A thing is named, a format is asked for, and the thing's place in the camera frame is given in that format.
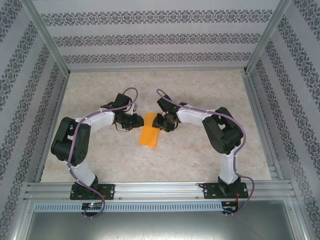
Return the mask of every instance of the orange sponge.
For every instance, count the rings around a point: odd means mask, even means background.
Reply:
[[[152,127],[152,123],[156,118],[157,113],[147,113],[144,118],[144,126],[142,128],[140,136],[140,145],[145,145],[149,147],[155,147],[157,145],[159,128]]]

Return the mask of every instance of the black mounting plate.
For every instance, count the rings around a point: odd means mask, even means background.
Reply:
[[[238,186],[231,192],[224,195],[219,189],[218,182],[200,183],[199,187],[203,188],[204,199],[235,199],[236,193],[239,194],[239,199],[247,199],[248,189],[244,182],[240,182]]]
[[[113,200],[115,195],[115,186],[114,184],[99,184],[98,192],[101,193],[105,200]],[[70,199],[71,200],[97,200],[101,197],[96,194],[95,197],[89,198],[88,196],[81,195],[79,187],[76,184],[72,185]]]

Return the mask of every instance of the enclosure wall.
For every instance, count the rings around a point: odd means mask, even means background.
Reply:
[[[33,182],[64,76],[17,0],[0,1],[0,240]]]
[[[319,0],[293,0],[250,73],[312,239],[320,238],[319,17]]]
[[[243,68],[279,0],[35,0],[72,71]]]

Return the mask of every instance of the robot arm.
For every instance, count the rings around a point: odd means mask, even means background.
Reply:
[[[225,193],[232,185],[240,182],[239,177],[234,172],[233,162],[235,151],[241,144],[243,133],[234,122],[224,117],[209,114],[208,111],[202,113],[192,110],[190,109],[192,106],[185,102],[181,102],[180,105],[188,108],[181,108],[163,98],[160,98],[157,103],[163,114],[158,113],[153,121],[153,127],[166,132],[174,131],[179,123],[190,123],[204,127],[212,147],[220,153],[218,181],[221,183],[221,191]],[[225,107],[220,107],[214,112],[232,117]]]
[[[103,112],[103,110],[106,109],[126,106],[131,101],[130,97],[119,93],[114,102],[101,106],[99,109],[101,113],[83,121],[78,129],[71,158],[71,169],[79,181],[95,190],[98,188],[98,177],[92,173],[88,162],[85,160],[88,153],[90,135],[113,124],[120,124],[122,128],[127,131],[143,126],[143,118],[134,113],[137,109],[137,105],[135,103],[127,109]],[[71,137],[74,135],[78,123],[83,118],[84,117],[72,119],[70,117],[65,117],[61,120],[51,145],[51,153],[60,161],[68,161],[72,144]],[[94,196],[94,193],[87,191],[86,188],[83,188],[83,192],[86,192],[88,195],[92,195],[92,197]]]

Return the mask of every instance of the work surface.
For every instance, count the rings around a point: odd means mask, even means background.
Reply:
[[[128,87],[139,91],[136,113],[161,112],[163,89],[173,101],[202,109],[226,107],[244,127],[247,143],[238,154],[238,172],[255,180],[270,180],[241,74],[228,71],[144,71],[71,73],[58,117],[84,117],[115,100]],[[133,90],[127,93],[135,97]],[[160,131],[156,147],[139,145],[141,128],[121,132],[114,125],[90,138],[87,161],[100,182],[217,181],[219,154],[204,128],[182,123],[173,132]],[[67,166],[49,153],[42,182],[73,182]]]

